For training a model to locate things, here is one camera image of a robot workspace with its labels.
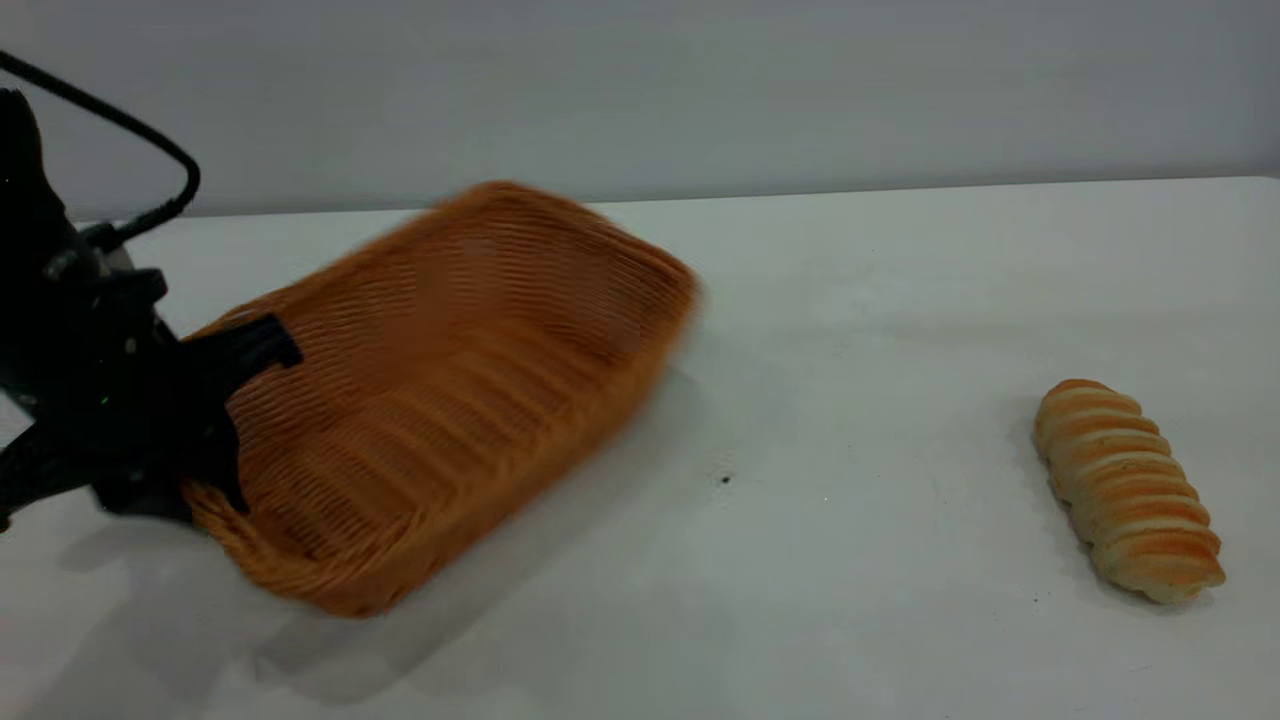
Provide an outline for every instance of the woven basket rim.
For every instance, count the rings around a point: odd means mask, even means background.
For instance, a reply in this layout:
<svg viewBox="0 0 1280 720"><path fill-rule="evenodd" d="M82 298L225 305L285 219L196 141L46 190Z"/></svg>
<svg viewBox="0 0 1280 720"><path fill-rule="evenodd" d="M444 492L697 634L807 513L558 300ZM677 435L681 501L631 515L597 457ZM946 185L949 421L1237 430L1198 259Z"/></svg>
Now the woven basket rim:
<svg viewBox="0 0 1280 720"><path fill-rule="evenodd" d="M604 229L611 236L611 240L613 240L613 242L607 245L611 254L640 260L645 266L671 282L668 292L692 299L690 305L696 305L699 288L695 275L667 251L631 236L607 218L571 200L527 188L515 182L495 181L475 186L453 200L442 202L422 214L410 218L381 237L365 243L293 284L268 292L234 307L196 334L239 324L251 319L265 307L297 307L317 300L323 302L325 290L330 284L340 283L349 275L360 273L370 263L384 258L388 251L406 242L416 242L424 236L448 232L449 228L463 223L483 223L483 211L486 208L504 202L517 202L524 205L525 209L549 215L558 224L568 228L582 225L584 222L598 224L598 229ZM573 237L573 233L567 234L566 240L585 240L584 237ZM667 324L667 327L663 327L663 334L655 338L654 342L673 342L675 336L680 334L682 325L682 322ZM621 365L618 373L627 373L632 363ZM590 405L594 406L599 402L604 402L604 397L593 398ZM262 577L255 573L253 569L241 564L247 574L268 580L270 584L305 584L315 588L330 584L325 579L335 574L353 575L376 571L379 568L392 562L403 547L416 542L424 525L439 521L439 516L429 511L419 510L408 512L388 524L383 530L361 538L361 542L353 543L324 560L314 560L285 552L257 536L252 518L241 516L232 510L216 491L188 483L187 492L188 498L193 501L193 505L198 506L200 512L206 516L206 520L214 520L214 523L206 521L206 527L216 524L223 530L218 533L219 539L224 546L228 546L228 552L233 557L243 555L270 560L271 571L269 577ZM230 544L239 546L237 552L232 552Z"/></svg>

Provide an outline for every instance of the wicker basket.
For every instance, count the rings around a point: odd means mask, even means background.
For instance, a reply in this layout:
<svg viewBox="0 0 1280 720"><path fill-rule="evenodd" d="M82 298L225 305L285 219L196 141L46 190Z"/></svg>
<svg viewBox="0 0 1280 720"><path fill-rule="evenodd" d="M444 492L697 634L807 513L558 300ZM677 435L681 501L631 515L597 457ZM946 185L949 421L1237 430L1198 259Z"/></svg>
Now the wicker basket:
<svg viewBox="0 0 1280 720"><path fill-rule="evenodd" d="M275 313L305 361L229 404L251 514L188 483L196 521L274 593L384 612L627 421L696 292L580 205L474 188L211 325Z"/></svg>

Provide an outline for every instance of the baked bread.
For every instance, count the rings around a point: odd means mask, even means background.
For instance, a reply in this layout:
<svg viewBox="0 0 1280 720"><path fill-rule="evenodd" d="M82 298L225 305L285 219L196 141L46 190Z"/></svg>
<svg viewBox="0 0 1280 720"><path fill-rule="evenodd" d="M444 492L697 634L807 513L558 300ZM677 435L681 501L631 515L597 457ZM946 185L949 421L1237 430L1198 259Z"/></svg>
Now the baked bread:
<svg viewBox="0 0 1280 720"><path fill-rule="evenodd" d="M1103 578L1166 603L1226 582L1208 511L1135 400L1064 380L1041 401L1036 447Z"/></svg>

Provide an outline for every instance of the black cable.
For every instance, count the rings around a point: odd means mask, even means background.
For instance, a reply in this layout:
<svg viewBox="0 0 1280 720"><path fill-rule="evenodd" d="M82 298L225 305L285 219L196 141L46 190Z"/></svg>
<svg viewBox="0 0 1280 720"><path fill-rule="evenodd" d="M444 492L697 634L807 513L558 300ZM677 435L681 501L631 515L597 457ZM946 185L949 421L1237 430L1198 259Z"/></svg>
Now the black cable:
<svg viewBox="0 0 1280 720"><path fill-rule="evenodd" d="M127 240L174 219L179 213L182 213L187 204L191 202L191 199L196 196L196 191L200 190L200 165L197 165L196 160L191 155L187 155L182 147L178 147L174 141L169 140L151 126L147 126L124 110L93 97L69 82L55 78L40 68L14 58L4 50L0 50L0 69L4 69L5 72L12 73L37 87L47 90L63 100L74 102L76 105L79 105L105 120L120 126L142 140L146 140L151 145L155 145L160 150L164 150L187 170L187 184L182 188L182 192L179 192L177 197L173 197L155 210L142 213L137 218L116 228L114 233L110 233L109 237L105 237L99 243L102 252L110 252L120 245L124 245Z"/></svg>

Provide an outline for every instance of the bread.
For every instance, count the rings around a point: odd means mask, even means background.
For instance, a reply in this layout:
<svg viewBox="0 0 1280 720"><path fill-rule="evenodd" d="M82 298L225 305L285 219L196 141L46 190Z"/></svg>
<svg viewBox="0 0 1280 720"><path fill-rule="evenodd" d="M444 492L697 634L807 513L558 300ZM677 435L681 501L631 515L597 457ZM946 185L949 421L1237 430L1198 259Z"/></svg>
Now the bread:
<svg viewBox="0 0 1280 720"><path fill-rule="evenodd" d="M1036 447L1103 578L1165 603L1226 582L1208 511L1135 400L1064 380L1041 401Z"/></svg>

